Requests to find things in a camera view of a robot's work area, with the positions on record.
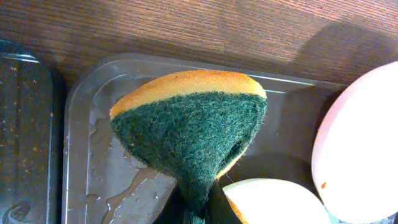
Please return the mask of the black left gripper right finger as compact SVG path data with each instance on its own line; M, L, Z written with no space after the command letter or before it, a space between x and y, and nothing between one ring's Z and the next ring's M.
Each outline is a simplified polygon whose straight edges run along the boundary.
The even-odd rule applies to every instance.
M208 194L205 207L206 224L239 224L225 193L218 183L214 183Z

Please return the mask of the green and yellow sponge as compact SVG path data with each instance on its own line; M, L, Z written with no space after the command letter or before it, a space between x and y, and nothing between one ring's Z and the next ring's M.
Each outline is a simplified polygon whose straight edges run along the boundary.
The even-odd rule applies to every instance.
M109 116L130 155L173 177L188 220L203 223L209 191L244 155L266 111L266 92L249 76L189 70L142 85Z

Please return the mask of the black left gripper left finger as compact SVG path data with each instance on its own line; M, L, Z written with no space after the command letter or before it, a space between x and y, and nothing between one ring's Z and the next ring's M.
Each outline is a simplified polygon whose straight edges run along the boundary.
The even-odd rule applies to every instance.
M153 224L187 224L187 205L176 186Z

